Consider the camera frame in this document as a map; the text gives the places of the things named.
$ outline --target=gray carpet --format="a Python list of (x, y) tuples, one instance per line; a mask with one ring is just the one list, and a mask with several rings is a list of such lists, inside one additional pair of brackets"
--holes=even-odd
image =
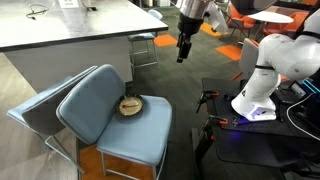
[[(177, 38), (179, 11), (175, 8), (157, 10), (164, 15), (162, 21), (169, 25), (169, 31), (162, 34), (169, 33)], [(128, 93), (165, 97), (175, 112), (168, 142), (168, 154), (160, 179), (193, 178), (190, 131), (193, 127), (201, 128), (207, 118), (205, 105), (198, 114), (195, 113), (202, 90), (201, 79), (203, 77), (230, 79), (239, 72), (237, 61), (232, 61), (214, 50), (221, 45), (234, 44), (236, 39), (236, 36), (227, 35), (218, 40), (217, 37), (200, 31), (193, 36), (190, 56), (182, 64), (176, 63), (177, 48), (172, 45), (157, 48), (160, 69), (156, 66), (136, 68), (133, 86), (128, 88)], [(142, 49), (143, 45), (142, 43), (136, 46)], [(147, 54), (135, 57), (138, 63), (139, 60), (146, 59)], [(203, 174), (205, 179), (219, 180), (283, 179), (277, 169), (223, 162), (217, 157), (214, 145), (203, 159)]]

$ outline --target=blue chair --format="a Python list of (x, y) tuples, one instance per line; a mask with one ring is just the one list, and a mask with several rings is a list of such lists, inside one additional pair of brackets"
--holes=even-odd
[[(115, 68), (103, 65), (83, 79), (57, 108), (57, 117), (86, 144), (97, 143), (103, 173), (132, 176), (106, 169), (104, 154), (153, 167), (159, 177), (172, 119), (172, 107), (162, 97), (142, 96), (143, 109), (133, 116), (117, 111), (126, 86)], [(156, 176), (155, 167), (162, 164)]]
[(32, 130), (49, 148), (71, 161), (81, 173), (84, 170), (55, 137), (65, 128), (56, 116), (56, 109), (69, 91), (96, 68), (92, 66), (74, 77), (67, 77), (7, 112), (9, 117)]
[[(157, 18), (158, 20), (162, 19), (162, 14), (160, 12), (158, 12), (157, 10), (154, 9), (150, 9), (148, 11), (148, 13), (150, 15), (152, 15), (153, 17)], [(153, 65), (153, 64), (157, 64), (158, 69), (159, 69), (159, 64), (158, 64), (158, 56), (157, 56), (157, 51), (156, 51), (156, 46), (154, 45), (153, 40), (158, 36), (157, 32), (148, 32), (148, 33), (141, 33), (141, 34), (134, 34), (134, 35), (129, 35), (128, 36), (128, 41), (131, 42), (131, 66), (132, 66), (132, 72), (134, 73), (134, 69), (138, 68), (138, 67), (143, 67), (143, 66), (149, 66), (149, 65)], [(139, 64), (137, 65), (135, 63), (135, 58), (134, 55), (136, 54), (141, 54), (141, 53), (148, 53), (148, 57), (150, 57), (150, 53), (149, 53), (149, 48), (148, 48), (148, 41), (152, 41), (153, 44), (153, 51), (155, 54), (155, 61), (154, 62), (149, 62), (149, 63), (145, 63), (145, 64)], [(147, 47), (147, 51), (140, 51), (140, 52), (135, 52), (134, 51), (134, 42), (139, 42), (139, 41), (145, 41), (146, 42), (146, 47)]]

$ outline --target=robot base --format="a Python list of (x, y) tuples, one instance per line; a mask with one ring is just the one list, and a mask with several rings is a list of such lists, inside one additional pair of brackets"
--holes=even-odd
[(248, 101), (240, 93), (231, 101), (232, 108), (249, 121), (268, 121), (276, 119), (276, 107), (270, 98), (263, 101)]

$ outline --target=desk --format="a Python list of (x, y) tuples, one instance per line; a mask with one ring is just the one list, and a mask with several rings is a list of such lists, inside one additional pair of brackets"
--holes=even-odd
[(255, 39), (257, 40), (258, 34), (261, 32), (266, 22), (270, 23), (291, 23), (293, 19), (289, 16), (282, 15), (270, 11), (261, 11), (256, 14), (249, 15), (248, 17), (261, 21), (258, 31), (256, 32)]
[[(91, 65), (112, 64), (132, 81), (127, 35), (167, 30), (168, 26), (127, 0), (82, 0), (98, 11), (61, 9), (58, 0), (0, 2), (0, 52), (30, 85), (41, 91)], [(36, 20), (31, 4), (49, 8)]]
[[(203, 78), (202, 85), (203, 90), (218, 91), (220, 96), (225, 92), (237, 95), (240, 91), (238, 81)], [(213, 98), (207, 98), (206, 105), (209, 114), (217, 115)], [(320, 142), (312, 138), (226, 130), (216, 124), (210, 124), (210, 129), (204, 134), (206, 136), (196, 139), (197, 132), (193, 129), (192, 137), (195, 143), (194, 153), (197, 165), (200, 164), (213, 142), (218, 157), (223, 161), (274, 167), (283, 171), (299, 170), (305, 167), (302, 155), (305, 158), (320, 158)]]

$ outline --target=chair seat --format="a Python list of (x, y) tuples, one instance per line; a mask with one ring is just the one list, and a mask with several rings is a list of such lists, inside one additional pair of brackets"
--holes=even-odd
[(152, 40), (154, 38), (155, 36), (152, 33), (141, 33), (128, 36), (129, 41), (145, 41)]
[(32, 98), (28, 99), (24, 103), (20, 104), (19, 106), (10, 109), (7, 113), (8, 116), (11, 118), (17, 120), (18, 122), (22, 123), (23, 125), (26, 125), (26, 121), (22, 117), (22, 113), (29, 109), (30, 107), (33, 107), (34, 105), (42, 102), (46, 97), (51, 96), (54, 94), (57, 90), (60, 89), (60, 86), (68, 82), (70, 79), (72, 79), (71, 76), (66, 77), (64, 80), (50, 86), (48, 89), (42, 91), (41, 93), (33, 96)]
[(123, 159), (156, 166), (162, 157), (172, 117), (169, 102), (142, 96), (143, 110), (123, 117), (115, 114), (97, 142), (97, 149)]

